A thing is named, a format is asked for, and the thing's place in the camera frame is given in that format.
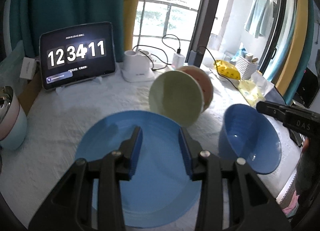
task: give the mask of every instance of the pink cloth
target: pink cloth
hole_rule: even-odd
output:
[[[288,207],[286,207],[285,209],[282,210],[282,212],[287,216],[292,210],[295,209],[297,203],[298,203],[298,198],[299,198],[299,195],[297,195],[297,192],[295,191],[293,196],[292,196],[292,199],[291,199],[291,202],[289,204]]]

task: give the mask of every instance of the digital clock display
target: digital clock display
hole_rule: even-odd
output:
[[[45,89],[115,72],[111,23],[83,24],[40,37]]]

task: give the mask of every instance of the yellow package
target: yellow package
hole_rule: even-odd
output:
[[[217,60],[217,67],[215,67],[220,75],[223,75],[227,78],[240,80],[241,76],[239,71],[231,63],[224,60]]]
[[[257,102],[266,100],[257,85],[251,80],[241,80],[238,90],[252,107],[254,107]]]

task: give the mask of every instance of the shiny metal lid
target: shiny metal lid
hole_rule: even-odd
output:
[[[0,88],[0,123],[6,116],[13,100],[12,87]]]

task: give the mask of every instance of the yellow curtain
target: yellow curtain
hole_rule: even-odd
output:
[[[132,49],[134,22],[139,0],[124,0],[124,50]]]
[[[292,43],[290,46],[287,60],[284,64],[282,72],[276,83],[276,88],[281,95],[287,91],[293,75],[297,69],[301,53],[303,50],[304,42],[307,34],[308,26],[308,0],[298,0],[296,24],[293,32]]]

